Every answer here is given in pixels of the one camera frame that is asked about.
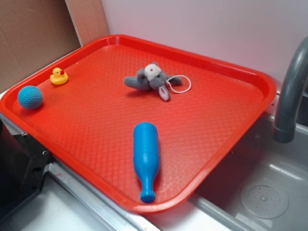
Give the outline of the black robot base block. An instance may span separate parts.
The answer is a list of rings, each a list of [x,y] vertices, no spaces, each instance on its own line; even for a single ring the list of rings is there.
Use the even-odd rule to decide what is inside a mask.
[[[41,193],[50,158],[50,151],[30,134],[12,135],[0,122],[1,221]]]

